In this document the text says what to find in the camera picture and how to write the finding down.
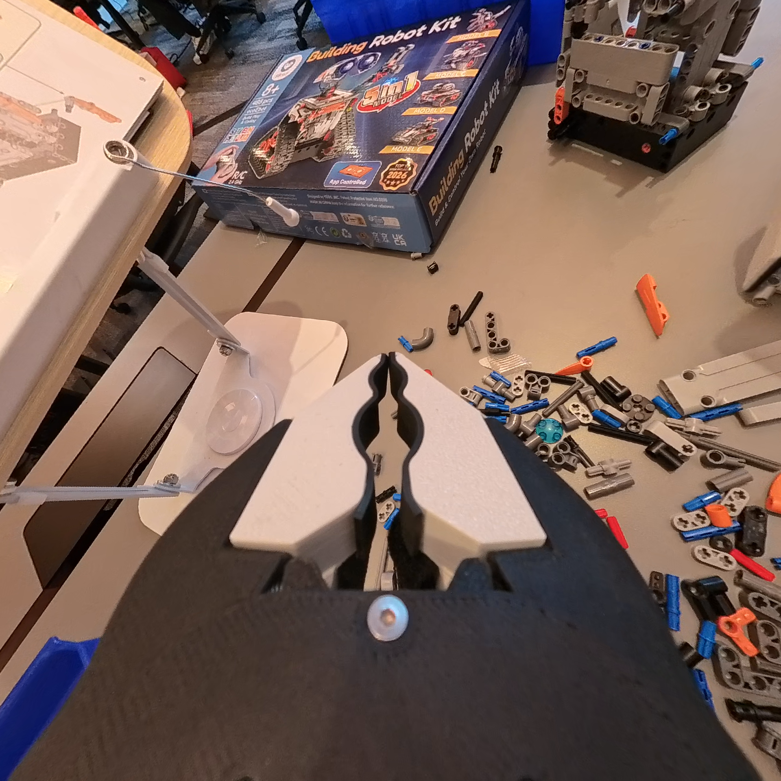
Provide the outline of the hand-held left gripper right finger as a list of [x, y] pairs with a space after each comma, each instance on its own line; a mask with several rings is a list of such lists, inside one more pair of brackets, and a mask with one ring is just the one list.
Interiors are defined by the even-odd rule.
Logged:
[[408, 446], [388, 532], [398, 586], [434, 588], [466, 559], [542, 547], [547, 534], [497, 443], [513, 444], [503, 426], [397, 352], [388, 370]]

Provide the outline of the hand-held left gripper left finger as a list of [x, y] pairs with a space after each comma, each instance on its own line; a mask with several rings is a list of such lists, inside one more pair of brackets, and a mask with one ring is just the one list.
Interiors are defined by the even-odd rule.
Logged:
[[368, 360], [290, 423], [229, 535], [236, 548], [284, 552], [362, 590], [376, 532], [375, 471], [388, 356]]

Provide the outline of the pile of plastic building pieces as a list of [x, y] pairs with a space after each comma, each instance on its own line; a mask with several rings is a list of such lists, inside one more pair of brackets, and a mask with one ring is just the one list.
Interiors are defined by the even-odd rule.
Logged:
[[[486, 290], [479, 314], [497, 308], [502, 335], [519, 337], [519, 350], [540, 370], [569, 362], [575, 349], [616, 336], [619, 346], [606, 360], [598, 356], [597, 375], [612, 375], [635, 392], [651, 396], [659, 377], [779, 338], [779, 304], [753, 308], [731, 290], [700, 303], [673, 295], [672, 334], [656, 340], [644, 332], [640, 314], [630, 313], [629, 284], [597, 282], [588, 290], [525, 294], [514, 284], [421, 282], [399, 295], [395, 331], [418, 337], [435, 327], [444, 337], [446, 309], [475, 288]], [[511, 729], [510, 747], [522, 754], [520, 779], [779, 779], [779, 760], [753, 745], [756, 728], [739, 725], [723, 698], [767, 698], [729, 692], [709, 661], [695, 667], [715, 688], [716, 709], [704, 702], [690, 669], [678, 656], [678, 643], [693, 645], [698, 613], [685, 593], [678, 608], [681, 630], [669, 630], [661, 595], [665, 574], [681, 580], [720, 576], [692, 560], [691, 543], [670, 522], [685, 513], [683, 502], [712, 491], [716, 472], [699, 465], [699, 451], [683, 458], [658, 437], [659, 457], [649, 443], [631, 444], [615, 436], [574, 431], [595, 465], [609, 469], [577, 473], [553, 469], [550, 458], [535, 458], [532, 477], [544, 477], [532, 503], [553, 510], [549, 533], [553, 553], [523, 554], [511, 575], [521, 574], [519, 595], [534, 608], [564, 621], [553, 635], [542, 614], [531, 629], [513, 631], [510, 671], [500, 675], [498, 693], [519, 706], [520, 715], [500, 718]], [[522, 658], [515, 656], [523, 653]]]

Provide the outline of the orange stepped beam piece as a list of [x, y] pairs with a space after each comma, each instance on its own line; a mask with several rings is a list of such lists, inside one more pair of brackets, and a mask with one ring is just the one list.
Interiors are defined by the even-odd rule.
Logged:
[[657, 287], [654, 277], [646, 273], [638, 280], [636, 292], [654, 335], [660, 337], [669, 321], [669, 313], [657, 295]]

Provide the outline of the grey orange brick model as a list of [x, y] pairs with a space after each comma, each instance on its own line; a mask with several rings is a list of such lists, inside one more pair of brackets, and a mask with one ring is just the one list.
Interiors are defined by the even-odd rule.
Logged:
[[666, 173], [729, 122], [763, 59], [739, 63], [760, 1], [565, 2], [548, 139]]

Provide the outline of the white book stand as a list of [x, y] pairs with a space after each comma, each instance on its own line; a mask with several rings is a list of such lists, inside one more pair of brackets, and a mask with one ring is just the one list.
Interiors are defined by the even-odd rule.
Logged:
[[[24, 2], [38, 12], [42, 2]], [[126, 140], [107, 141], [106, 158], [146, 169], [147, 160]], [[162, 534], [214, 477], [281, 419], [293, 417], [334, 383], [347, 351], [343, 328], [330, 321], [238, 314], [220, 321], [200, 306], [158, 258], [140, 250], [142, 269], [163, 283], [199, 319], [212, 343], [183, 411], [163, 444], [148, 479], [117, 497], [139, 498], [142, 522]]]

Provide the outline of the light grey panel assembly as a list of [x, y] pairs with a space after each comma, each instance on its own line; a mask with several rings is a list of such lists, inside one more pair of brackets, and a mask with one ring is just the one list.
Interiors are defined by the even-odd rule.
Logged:
[[774, 394], [780, 389], [780, 341], [684, 369], [659, 387], [683, 415]]

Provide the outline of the tan wooden board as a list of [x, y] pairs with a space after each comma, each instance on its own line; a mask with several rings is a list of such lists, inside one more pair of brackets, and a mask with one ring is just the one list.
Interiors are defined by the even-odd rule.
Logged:
[[90, 112], [77, 162], [2, 185], [2, 481], [91, 339], [176, 182], [115, 164], [125, 128]]

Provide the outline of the blue storage bin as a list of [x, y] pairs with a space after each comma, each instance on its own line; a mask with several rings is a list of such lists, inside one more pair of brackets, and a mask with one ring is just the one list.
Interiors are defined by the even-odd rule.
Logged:
[[63, 707], [99, 638], [49, 638], [1, 707], [1, 779], [8, 779]]
[[[456, 12], [492, 1], [313, 1], [312, 6], [334, 44]], [[532, 1], [529, 64], [555, 62], [560, 54], [565, 3]]]

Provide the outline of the blue robot kit box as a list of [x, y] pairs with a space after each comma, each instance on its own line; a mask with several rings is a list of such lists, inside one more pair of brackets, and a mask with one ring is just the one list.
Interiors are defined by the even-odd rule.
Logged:
[[520, 89], [529, 2], [283, 57], [194, 184], [219, 220], [428, 253]]

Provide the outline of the instruction booklet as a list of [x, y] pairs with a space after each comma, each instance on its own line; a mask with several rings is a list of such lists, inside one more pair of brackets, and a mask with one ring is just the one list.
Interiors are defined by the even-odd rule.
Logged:
[[2, 183], [131, 140], [163, 79], [24, 2], [1, 2]]

